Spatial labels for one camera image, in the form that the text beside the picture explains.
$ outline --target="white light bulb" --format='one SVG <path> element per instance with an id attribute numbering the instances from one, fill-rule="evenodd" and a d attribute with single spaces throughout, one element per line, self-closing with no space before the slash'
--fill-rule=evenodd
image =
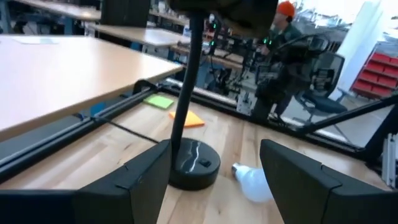
<path id="1" fill-rule="evenodd" d="M 235 163 L 232 166 L 235 178 L 241 184 L 244 196 L 256 203 L 272 199 L 266 176 L 262 169 L 255 169 Z"/>

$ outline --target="cable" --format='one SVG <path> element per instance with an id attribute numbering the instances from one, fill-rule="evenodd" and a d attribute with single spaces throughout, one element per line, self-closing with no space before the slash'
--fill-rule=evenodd
<path id="1" fill-rule="evenodd" d="M 128 133 L 130 133 L 130 134 L 132 134 L 132 135 L 135 135 L 135 136 L 139 137 L 139 138 L 148 140 L 148 141 L 150 141 L 150 142 L 152 142 L 152 143 L 154 143 L 154 144 L 158 144 L 158 143 L 159 143 L 159 142 L 156 141 L 155 139 L 152 139 L 152 138 L 150 138 L 150 137 L 148 137 L 148 136 L 145 136 L 145 135 L 143 135 L 143 134 L 140 134 L 140 133 L 137 133 L 137 132 L 135 132 L 135 131 L 132 131 L 132 130 L 130 130 L 130 129 L 124 127 L 124 126 L 121 126 L 120 124 L 116 124 L 115 122 L 113 122 L 113 121 L 111 121 L 111 120 L 109 120 L 109 119 L 101 118 L 101 117 L 94 117 L 94 116 L 90 116 L 90 118 L 93 119 L 94 121 L 95 121 L 95 120 L 102 120 L 102 121 L 105 121 L 105 122 L 107 122 L 108 124 L 111 124 L 111 125 L 113 125 L 113 126 L 119 128 L 119 129 L 122 129 L 123 131 L 126 131 L 126 132 L 128 132 Z"/>

